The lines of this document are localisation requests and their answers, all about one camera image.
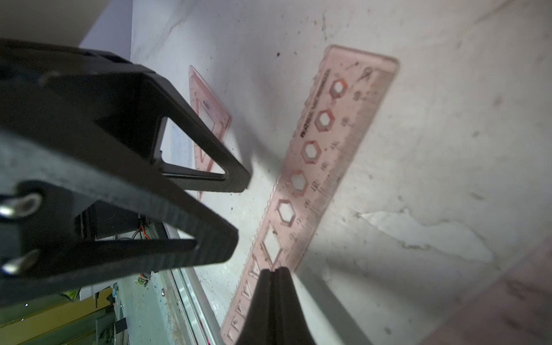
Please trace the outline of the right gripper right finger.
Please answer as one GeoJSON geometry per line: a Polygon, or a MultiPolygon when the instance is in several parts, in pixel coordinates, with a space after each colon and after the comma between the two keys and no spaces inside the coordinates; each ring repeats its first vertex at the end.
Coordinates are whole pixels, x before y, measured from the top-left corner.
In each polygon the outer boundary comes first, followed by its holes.
{"type": "Polygon", "coordinates": [[[315,344],[287,267],[275,271],[274,289],[275,344],[315,344]]]}

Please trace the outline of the long pink stencil ruler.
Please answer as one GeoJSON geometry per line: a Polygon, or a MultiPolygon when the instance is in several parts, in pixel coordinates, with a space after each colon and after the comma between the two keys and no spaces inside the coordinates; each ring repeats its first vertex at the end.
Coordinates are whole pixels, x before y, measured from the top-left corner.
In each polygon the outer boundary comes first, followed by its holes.
{"type": "Polygon", "coordinates": [[[327,47],[221,325],[226,344],[237,343],[261,271],[299,266],[399,66],[393,57],[327,47]]]}

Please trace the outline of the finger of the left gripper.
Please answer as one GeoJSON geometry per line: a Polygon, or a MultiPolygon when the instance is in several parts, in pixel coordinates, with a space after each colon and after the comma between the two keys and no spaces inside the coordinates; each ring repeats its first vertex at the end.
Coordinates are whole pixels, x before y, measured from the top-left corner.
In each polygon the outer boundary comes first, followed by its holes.
{"type": "Polygon", "coordinates": [[[250,182],[247,169],[175,87],[145,66],[56,68],[44,83],[185,191],[238,193],[250,182]]]}
{"type": "Polygon", "coordinates": [[[114,140],[1,129],[1,305],[134,273],[227,261],[237,229],[114,140]],[[76,219],[106,204],[187,239],[92,240],[76,219]]]}

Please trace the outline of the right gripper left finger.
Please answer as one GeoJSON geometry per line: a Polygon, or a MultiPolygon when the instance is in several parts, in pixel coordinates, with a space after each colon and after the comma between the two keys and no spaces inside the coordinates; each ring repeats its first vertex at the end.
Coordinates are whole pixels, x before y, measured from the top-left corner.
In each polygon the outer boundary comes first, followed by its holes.
{"type": "Polygon", "coordinates": [[[275,344],[274,272],[263,270],[236,344],[275,344]]]}

